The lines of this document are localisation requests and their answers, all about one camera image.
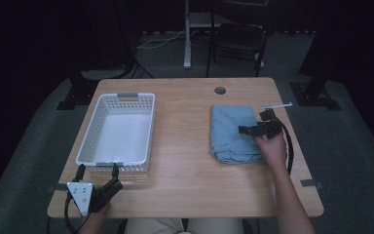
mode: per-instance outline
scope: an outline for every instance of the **basket handle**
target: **basket handle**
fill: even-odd
[[[118,93],[119,101],[138,101],[138,93]]]

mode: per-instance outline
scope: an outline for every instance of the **dark background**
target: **dark background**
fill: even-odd
[[[111,45],[102,35],[106,29],[92,24],[89,16],[108,8],[96,2],[0,0],[0,176],[34,112],[64,79],[79,70],[122,66],[130,59],[120,52],[127,44]],[[289,36],[297,30],[317,32],[301,73],[314,76],[326,70],[327,79],[345,84],[374,134],[374,1],[271,0],[269,4],[276,32],[287,31]],[[126,6],[128,14],[121,16],[126,28],[111,32],[117,37],[130,31],[136,35],[142,30],[164,33],[184,28],[182,0],[127,1]],[[203,1],[191,0],[192,11],[205,9]],[[113,13],[107,16],[107,21],[115,20]],[[108,48],[116,53],[105,53]]]

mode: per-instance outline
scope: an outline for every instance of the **chair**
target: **chair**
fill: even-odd
[[[270,11],[264,3],[255,0],[215,0],[211,6],[211,31],[208,47],[206,77],[211,55],[255,61],[255,76],[259,74],[270,25]],[[214,26],[214,17],[220,16],[228,23]]]

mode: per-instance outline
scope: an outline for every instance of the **human hand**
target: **human hand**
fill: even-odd
[[[102,227],[102,222],[108,214],[111,204],[107,203],[99,212],[91,213],[89,216],[83,216],[84,225],[80,228],[80,234],[96,234]]]
[[[263,139],[259,136],[255,136],[253,140],[259,146],[263,158],[271,171],[286,170],[287,153],[283,132],[280,132],[270,139]]]

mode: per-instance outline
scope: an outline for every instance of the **gray carpet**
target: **gray carpet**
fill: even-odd
[[[170,36],[145,35],[141,40]],[[298,74],[298,69],[313,37],[274,34],[269,38],[260,76],[276,81],[283,102],[297,103],[289,82],[311,78]],[[206,38],[194,38],[189,70],[182,67],[183,50],[183,41],[173,41],[157,49],[137,50],[136,58],[156,78],[205,77]],[[100,79],[116,73],[119,71],[89,71],[84,75]],[[240,60],[220,59],[210,68],[210,77],[244,77],[253,73],[252,64]],[[148,78],[138,72],[135,76]],[[87,111],[86,106],[56,110],[70,86],[65,80],[42,104],[2,176],[0,233],[46,232],[46,210],[51,200],[47,188],[57,183]],[[323,185],[318,193],[324,214],[312,221],[318,233],[374,233],[374,137],[342,84],[328,81],[326,90],[342,111],[297,104],[287,108],[313,178]],[[279,233],[274,217],[260,220],[261,233]],[[255,233],[255,219],[248,221]],[[120,222],[108,219],[102,233],[116,233]],[[61,219],[52,219],[50,227],[51,233],[68,233]]]

